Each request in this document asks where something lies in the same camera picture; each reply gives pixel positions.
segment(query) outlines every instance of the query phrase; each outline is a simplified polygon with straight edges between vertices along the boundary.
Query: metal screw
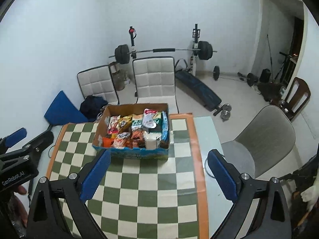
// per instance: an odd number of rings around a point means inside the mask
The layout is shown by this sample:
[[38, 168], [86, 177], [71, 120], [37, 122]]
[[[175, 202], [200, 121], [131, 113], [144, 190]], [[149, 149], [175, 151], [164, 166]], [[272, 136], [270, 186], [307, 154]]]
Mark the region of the metal screw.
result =
[[279, 183], [279, 179], [277, 177], [272, 177], [272, 182], [273, 183]]
[[250, 178], [249, 174], [248, 173], [242, 173], [241, 174], [241, 177], [244, 179], [244, 180], [248, 180]]
[[74, 180], [78, 175], [75, 173], [75, 172], [72, 172], [70, 175], [69, 175], [69, 178], [71, 180]]
[[47, 181], [47, 177], [42, 177], [39, 179], [40, 183], [45, 183]]

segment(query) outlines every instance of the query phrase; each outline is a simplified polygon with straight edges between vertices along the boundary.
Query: brown wooden chair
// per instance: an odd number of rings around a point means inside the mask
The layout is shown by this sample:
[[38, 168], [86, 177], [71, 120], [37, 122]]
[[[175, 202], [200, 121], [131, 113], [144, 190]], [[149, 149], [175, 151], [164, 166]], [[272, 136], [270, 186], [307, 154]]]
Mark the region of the brown wooden chair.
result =
[[[296, 92], [291, 97], [290, 101], [287, 101], [291, 95], [291, 91], [292, 91], [296, 82], [298, 83], [299, 86], [298, 86]], [[302, 97], [305, 94], [307, 94], [306, 99], [302, 102], [302, 104], [297, 109], [294, 109], [294, 107], [300, 102], [300, 100], [302, 99]], [[287, 93], [286, 98], [283, 99], [284, 102], [281, 102], [281, 100], [273, 100], [270, 102], [270, 104], [279, 107], [286, 114], [286, 116], [289, 120], [293, 120], [293, 118], [301, 111], [303, 106], [310, 99], [310, 95], [311, 95], [311, 92], [310, 92], [310, 89], [309, 89], [307, 83], [304, 80], [302, 80], [298, 77], [295, 77], [293, 82], [292, 82], [292, 85], [289, 89], [289, 92]]]

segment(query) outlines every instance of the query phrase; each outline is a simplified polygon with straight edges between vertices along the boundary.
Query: barbell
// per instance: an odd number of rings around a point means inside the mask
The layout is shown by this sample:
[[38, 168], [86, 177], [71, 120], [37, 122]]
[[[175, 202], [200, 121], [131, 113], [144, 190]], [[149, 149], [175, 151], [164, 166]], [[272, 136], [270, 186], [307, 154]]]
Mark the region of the barbell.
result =
[[141, 51], [133, 51], [130, 52], [129, 46], [119, 45], [115, 51], [114, 55], [110, 56], [108, 58], [115, 57], [116, 61], [120, 64], [128, 64], [130, 62], [130, 54], [136, 54], [136, 53], [144, 53], [144, 52], [175, 52], [176, 50], [187, 50], [187, 51], [197, 51], [198, 57], [201, 60], [208, 60], [212, 58], [213, 52], [217, 52], [213, 50], [213, 47], [211, 44], [209, 44], [207, 41], [199, 41], [198, 42], [198, 48], [190, 48], [190, 49], [184, 49], [184, 48], [157, 48], [157, 49], [151, 49], [151, 50], [141, 50]]

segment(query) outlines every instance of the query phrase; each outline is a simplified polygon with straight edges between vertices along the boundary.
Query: cardboard box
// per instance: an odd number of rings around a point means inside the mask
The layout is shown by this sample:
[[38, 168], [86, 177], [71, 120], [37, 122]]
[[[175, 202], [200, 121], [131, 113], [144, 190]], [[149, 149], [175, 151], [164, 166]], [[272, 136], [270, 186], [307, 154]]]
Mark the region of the cardboard box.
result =
[[[102, 137], [106, 137], [107, 128], [109, 125], [111, 116], [128, 116], [131, 114], [139, 115], [143, 114], [144, 109], [152, 109], [156, 111], [164, 111], [168, 118], [168, 137], [167, 141], [161, 141], [160, 147], [154, 150], [147, 150], [145, 148], [104, 148], [102, 145]], [[92, 146], [96, 150], [106, 149], [111, 152], [111, 156], [117, 156], [122, 158], [134, 158], [134, 159], [168, 159], [168, 147], [169, 147], [169, 131], [170, 121], [168, 115], [167, 104], [124, 104], [124, 105], [108, 105], [104, 110], [103, 116], [97, 126], [97, 130], [93, 139]]]

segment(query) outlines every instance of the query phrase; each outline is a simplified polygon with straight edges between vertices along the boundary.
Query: black bag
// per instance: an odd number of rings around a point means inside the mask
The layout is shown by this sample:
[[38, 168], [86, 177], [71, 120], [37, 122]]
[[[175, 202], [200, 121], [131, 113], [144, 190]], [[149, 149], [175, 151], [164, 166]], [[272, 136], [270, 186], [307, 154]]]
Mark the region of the black bag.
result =
[[90, 122], [93, 122], [96, 120], [101, 108], [107, 104], [108, 102], [102, 97], [89, 95], [85, 98], [84, 102], [81, 103], [80, 112], [86, 116]]

